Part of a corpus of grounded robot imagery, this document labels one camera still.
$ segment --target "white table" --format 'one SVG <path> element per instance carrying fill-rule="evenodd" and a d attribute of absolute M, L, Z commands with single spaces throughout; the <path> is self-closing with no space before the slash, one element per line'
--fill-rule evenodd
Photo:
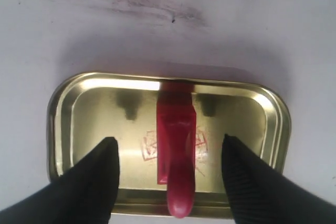
<path fill-rule="evenodd" d="M 335 17 L 336 0 L 0 0 L 0 209 L 48 184 L 49 98 L 92 70 L 274 89 L 292 116 L 284 174 L 336 204 Z"/>

